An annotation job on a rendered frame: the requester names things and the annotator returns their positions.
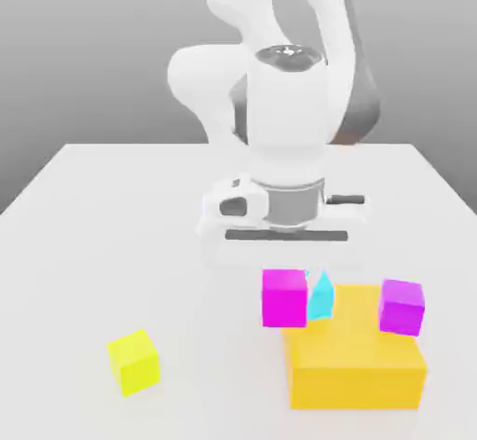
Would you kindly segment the small magenta cube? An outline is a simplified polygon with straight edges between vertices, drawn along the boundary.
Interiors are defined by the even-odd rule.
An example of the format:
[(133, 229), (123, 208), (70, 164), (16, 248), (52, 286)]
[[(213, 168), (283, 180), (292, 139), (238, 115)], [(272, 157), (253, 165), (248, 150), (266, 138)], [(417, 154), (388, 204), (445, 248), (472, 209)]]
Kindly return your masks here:
[(264, 269), (262, 271), (262, 324), (264, 327), (305, 327), (307, 300), (307, 276), (302, 269)]

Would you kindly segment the large orange box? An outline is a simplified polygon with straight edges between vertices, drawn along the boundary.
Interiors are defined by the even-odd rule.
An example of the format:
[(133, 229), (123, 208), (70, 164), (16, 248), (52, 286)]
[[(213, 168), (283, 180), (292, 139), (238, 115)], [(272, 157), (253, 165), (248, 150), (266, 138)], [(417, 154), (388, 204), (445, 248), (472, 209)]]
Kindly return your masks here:
[(419, 407), (427, 365), (413, 337), (378, 327), (378, 285), (337, 284), (334, 315), (284, 328), (292, 409)]

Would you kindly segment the small cyan cube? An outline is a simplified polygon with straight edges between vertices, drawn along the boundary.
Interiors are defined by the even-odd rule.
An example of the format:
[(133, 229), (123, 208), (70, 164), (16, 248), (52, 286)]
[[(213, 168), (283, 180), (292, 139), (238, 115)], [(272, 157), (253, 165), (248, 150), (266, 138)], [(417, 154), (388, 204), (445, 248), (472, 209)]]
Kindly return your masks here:
[(334, 313), (334, 285), (328, 274), (323, 271), (312, 286), (311, 294), (307, 301), (307, 319), (332, 318)]

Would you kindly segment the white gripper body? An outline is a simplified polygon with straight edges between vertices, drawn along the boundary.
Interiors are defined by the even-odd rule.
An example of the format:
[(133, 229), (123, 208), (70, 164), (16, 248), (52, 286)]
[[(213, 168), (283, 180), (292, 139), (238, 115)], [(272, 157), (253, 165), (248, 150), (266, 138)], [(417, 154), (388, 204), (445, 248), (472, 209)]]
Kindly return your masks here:
[(197, 232), (204, 260), (214, 267), (317, 268), (367, 244), (367, 222), (360, 218), (320, 219), (295, 232), (201, 221)]

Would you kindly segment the small purple cube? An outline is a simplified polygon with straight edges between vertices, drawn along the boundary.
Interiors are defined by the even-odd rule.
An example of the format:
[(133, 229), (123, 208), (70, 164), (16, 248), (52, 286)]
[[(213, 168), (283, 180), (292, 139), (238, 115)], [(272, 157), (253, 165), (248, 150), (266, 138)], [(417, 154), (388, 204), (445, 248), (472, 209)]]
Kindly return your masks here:
[(381, 332), (418, 337), (424, 313), (425, 297), (420, 283), (383, 280), (378, 308)]

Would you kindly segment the small yellow cube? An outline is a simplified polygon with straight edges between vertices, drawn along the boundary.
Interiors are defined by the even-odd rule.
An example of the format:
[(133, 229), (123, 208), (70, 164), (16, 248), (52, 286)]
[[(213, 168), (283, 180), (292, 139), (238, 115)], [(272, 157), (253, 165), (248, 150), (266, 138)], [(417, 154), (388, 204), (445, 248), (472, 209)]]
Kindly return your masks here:
[(107, 344), (110, 366), (123, 396), (129, 396), (160, 381), (156, 347), (144, 330)]

